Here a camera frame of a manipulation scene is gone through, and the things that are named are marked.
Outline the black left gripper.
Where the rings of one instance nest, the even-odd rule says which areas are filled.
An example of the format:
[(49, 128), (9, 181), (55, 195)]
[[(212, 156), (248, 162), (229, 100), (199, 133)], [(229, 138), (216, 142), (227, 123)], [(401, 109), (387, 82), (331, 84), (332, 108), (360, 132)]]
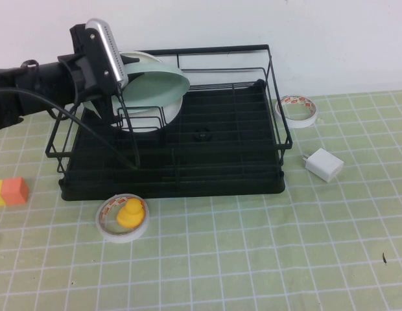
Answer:
[[(96, 30), (78, 24), (70, 28), (73, 54), (58, 57), (58, 61), (68, 72), (74, 101), (92, 100), (96, 114), (106, 124), (118, 124), (120, 116), (113, 110), (112, 97), (104, 95), (101, 79), (104, 78), (104, 48), (101, 36)], [(139, 58), (121, 55), (123, 64), (140, 62)]]

